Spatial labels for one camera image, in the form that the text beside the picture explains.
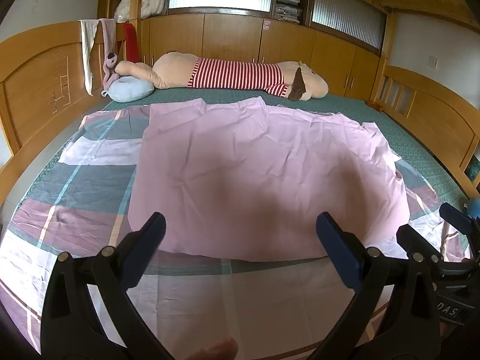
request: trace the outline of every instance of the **white plastic bag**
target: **white plastic bag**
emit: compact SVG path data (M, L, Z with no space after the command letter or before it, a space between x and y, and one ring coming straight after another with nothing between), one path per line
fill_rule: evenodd
M142 0L140 16L146 19L152 15L158 15L162 12L165 0ZM114 15L117 23L124 23L130 20L130 0L121 0Z

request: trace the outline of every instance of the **wooden bed rail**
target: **wooden bed rail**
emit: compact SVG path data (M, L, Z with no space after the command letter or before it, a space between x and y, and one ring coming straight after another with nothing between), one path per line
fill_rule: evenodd
M465 174L479 144L480 111L421 74L387 66L375 102L434 154L469 198L479 198L480 173Z
M122 25L116 38L125 40ZM0 43L0 124L12 154L0 168L0 205L45 146L101 100L103 43L99 23L90 54L93 96L85 90L80 22L33 28Z

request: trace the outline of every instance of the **green mattress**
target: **green mattress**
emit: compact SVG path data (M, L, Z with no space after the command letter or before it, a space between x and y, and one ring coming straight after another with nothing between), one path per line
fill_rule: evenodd
M367 107L364 102L359 100L328 94L319 100L311 99L305 102L292 102L285 98L269 95L264 91L172 88L155 90L144 99L132 103L111 102L104 110L119 110L132 105L172 103L198 98L202 98L208 104L234 103L255 96L261 96L268 105L280 104L308 112L341 112L359 123L376 123L387 138L390 147L426 178L443 202L448 202L458 209L463 209L463 204L467 201L465 194L437 160L395 121L387 115ZM44 168L33 185L41 180L58 161L61 151Z

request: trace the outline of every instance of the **plush toy's brown ear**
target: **plush toy's brown ear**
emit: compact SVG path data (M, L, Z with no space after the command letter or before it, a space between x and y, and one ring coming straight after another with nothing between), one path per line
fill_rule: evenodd
M295 72L295 78L293 79L292 90L289 94L289 100L300 100L302 95L306 92L305 82L303 81L302 77L302 69L298 67L297 71Z

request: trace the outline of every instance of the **red striped shirt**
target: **red striped shirt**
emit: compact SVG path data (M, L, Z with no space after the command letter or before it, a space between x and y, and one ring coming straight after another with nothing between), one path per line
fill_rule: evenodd
M277 64L254 64L198 58L188 88L263 90L285 97L288 86Z

